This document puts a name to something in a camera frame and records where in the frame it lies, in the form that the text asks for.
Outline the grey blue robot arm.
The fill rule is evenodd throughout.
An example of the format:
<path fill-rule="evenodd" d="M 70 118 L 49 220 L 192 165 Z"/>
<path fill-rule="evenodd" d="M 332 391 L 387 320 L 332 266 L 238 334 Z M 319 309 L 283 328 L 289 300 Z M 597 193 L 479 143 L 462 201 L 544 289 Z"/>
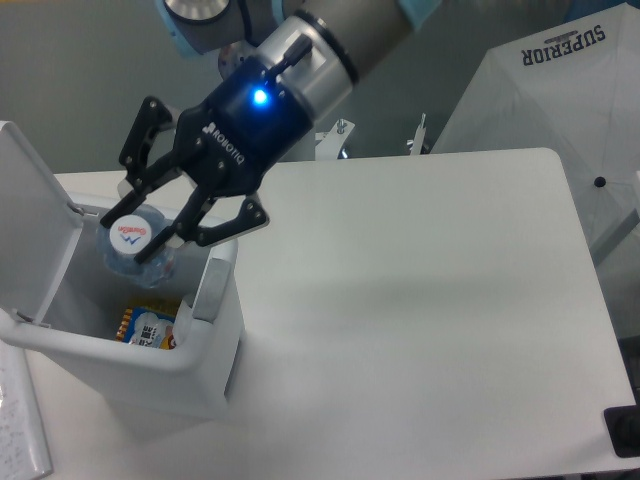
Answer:
<path fill-rule="evenodd" d="M 268 223 L 265 173 L 435 11 L 433 1 L 166 1 L 162 12 L 198 53 L 245 39 L 252 52 L 201 103 L 182 112 L 149 96 L 119 161 L 111 227 L 147 196 L 186 176 L 194 190 L 176 219 L 135 254 L 170 241 L 214 246 Z"/>

